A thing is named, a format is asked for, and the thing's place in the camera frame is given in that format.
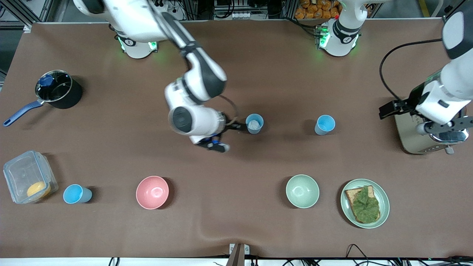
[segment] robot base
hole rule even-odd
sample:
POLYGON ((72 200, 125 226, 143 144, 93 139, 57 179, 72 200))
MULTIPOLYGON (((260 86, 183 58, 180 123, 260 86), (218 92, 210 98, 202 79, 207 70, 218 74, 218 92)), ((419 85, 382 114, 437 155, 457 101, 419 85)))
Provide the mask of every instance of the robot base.
POLYGON ((445 149, 447 154, 453 154, 451 146, 462 143, 468 138, 468 131, 445 132, 440 134, 419 135, 416 126, 424 122, 418 115, 405 113, 395 115, 397 131, 404 149, 412 154, 427 154, 445 149))
POLYGON ((328 29, 328 31, 324 32, 322 31, 317 31, 316 34, 323 34, 323 37, 316 38, 315 39, 315 45, 318 49, 325 50, 327 53, 333 56, 345 56, 347 55, 356 45, 356 40, 358 39, 357 35, 355 38, 351 40, 345 40, 348 41, 347 43, 342 43, 342 41, 337 38, 333 33, 331 33, 333 30, 333 24, 335 23, 335 19, 332 18, 329 21, 325 22, 322 24, 321 28, 328 29))
POLYGON ((123 52, 134 59, 145 58, 152 52, 158 52, 158 42, 139 43, 130 39, 120 40, 123 52))

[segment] plastic cup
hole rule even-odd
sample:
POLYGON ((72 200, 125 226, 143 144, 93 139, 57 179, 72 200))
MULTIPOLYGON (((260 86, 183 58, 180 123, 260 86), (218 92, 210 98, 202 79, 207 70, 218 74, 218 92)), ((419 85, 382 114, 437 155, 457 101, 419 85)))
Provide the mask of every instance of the plastic cup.
POLYGON ((325 135, 335 128, 335 119, 329 115, 321 115, 315 124, 315 133, 325 135))
POLYGON ((73 184, 66 188, 62 198, 68 204, 85 203, 92 198, 92 191, 81 185, 73 184))
POLYGON ((263 127, 263 124, 264 124, 263 117, 259 114, 251 114, 246 118, 246 127, 248 129, 248 132, 251 134, 258 134, 261 128, 263 127))

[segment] container lid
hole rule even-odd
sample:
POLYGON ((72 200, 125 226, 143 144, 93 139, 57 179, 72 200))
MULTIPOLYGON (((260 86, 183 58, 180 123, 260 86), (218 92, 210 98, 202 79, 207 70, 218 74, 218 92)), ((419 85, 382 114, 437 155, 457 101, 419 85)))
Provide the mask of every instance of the container lid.
POLYGON ((18 204, 35 201, 51 190, 49 164, 36 151, 27 151, 5 163, 3 175, 12 200, 18 204))

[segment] saucepan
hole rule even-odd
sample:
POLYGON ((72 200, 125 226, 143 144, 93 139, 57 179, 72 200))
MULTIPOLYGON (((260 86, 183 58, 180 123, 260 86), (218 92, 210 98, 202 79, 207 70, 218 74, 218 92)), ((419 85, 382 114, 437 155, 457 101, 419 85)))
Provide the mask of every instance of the saucepan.
POLYGON ((41 76, 36 83, 35 94, 38 100, 23 106, 20 110, 3 122, 9 126, 29 110, 48 103, 59 109, 67 109, 76 105, 82 97, 82 87, 66 72, 53 70, 41 76))

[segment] plate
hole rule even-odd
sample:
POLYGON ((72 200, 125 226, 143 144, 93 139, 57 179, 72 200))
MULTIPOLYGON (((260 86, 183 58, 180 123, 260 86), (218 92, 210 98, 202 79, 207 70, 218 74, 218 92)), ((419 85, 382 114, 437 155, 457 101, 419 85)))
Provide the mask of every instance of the plate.
POLYGON ((348 184, 342 190, 342 195, 340 196, 340 203, 342 204, 343 213, 348 218, 348 220, 350 220, 350 222, 352 222, 354 225, 361 228, 373 229, 378 226, 381 226, 384 222, 386 222, 387 217, 389 216, 389 199, 387 198, 386 192, 382 189, 380 185, 368 179, 360 178, 348 182, 348 184), (381 215, 376 222, 360 223, 355 219, 355 215, 351 211, 350 203, 345 194, 345 190, 359 188, 363 186, 373 186, 375 198, 379 201, 379 211, 381 215))

